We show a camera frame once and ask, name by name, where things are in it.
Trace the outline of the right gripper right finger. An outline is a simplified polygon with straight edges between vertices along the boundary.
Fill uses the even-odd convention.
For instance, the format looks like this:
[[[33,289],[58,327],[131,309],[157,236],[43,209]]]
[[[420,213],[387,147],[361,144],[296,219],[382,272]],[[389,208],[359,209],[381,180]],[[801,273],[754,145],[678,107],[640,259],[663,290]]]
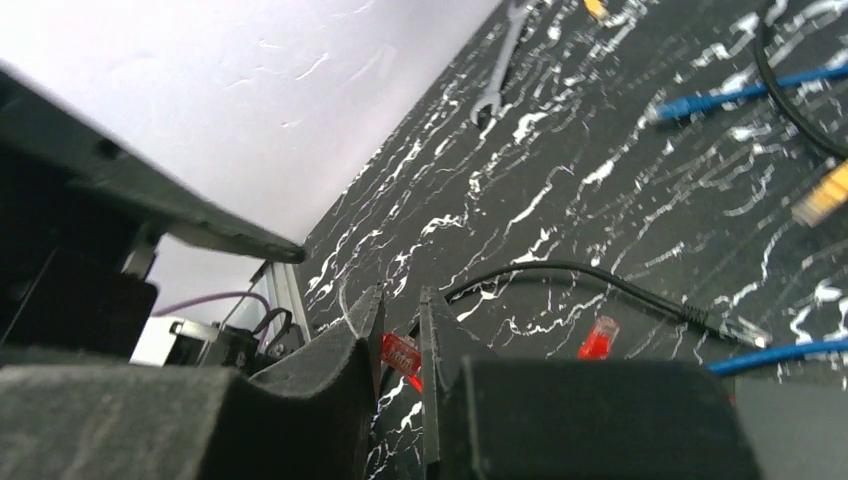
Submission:
[[[734,405],[699,365],[507,358],[420,295],[427,479],[758,479]]]

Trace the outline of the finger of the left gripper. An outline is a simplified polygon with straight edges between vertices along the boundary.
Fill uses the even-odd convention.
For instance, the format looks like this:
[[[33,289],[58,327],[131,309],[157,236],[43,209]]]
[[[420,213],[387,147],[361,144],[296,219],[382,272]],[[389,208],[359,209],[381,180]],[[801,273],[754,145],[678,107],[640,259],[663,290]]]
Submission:
[[[8,67],[1,69],[1,146],[193,247],[286,264],[306,258],[302,246],[198,196],[22,83]]]

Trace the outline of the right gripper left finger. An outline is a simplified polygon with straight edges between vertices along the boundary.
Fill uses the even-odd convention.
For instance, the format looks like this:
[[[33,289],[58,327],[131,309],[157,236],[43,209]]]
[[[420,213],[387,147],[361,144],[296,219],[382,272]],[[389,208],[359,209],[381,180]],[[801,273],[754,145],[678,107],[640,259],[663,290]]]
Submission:
[[[245,375],[45,348],[1,352],[5,479],[361,479],[384,292]]]

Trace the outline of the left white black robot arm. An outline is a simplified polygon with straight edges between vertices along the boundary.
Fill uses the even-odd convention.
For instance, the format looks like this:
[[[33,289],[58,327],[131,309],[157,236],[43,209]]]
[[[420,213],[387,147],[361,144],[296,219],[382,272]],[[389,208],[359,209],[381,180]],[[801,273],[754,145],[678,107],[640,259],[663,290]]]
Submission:
[[[186,189],[8,73],[1,76],[1,361],[129,358],[160,239],[298,264],[298,244]]]

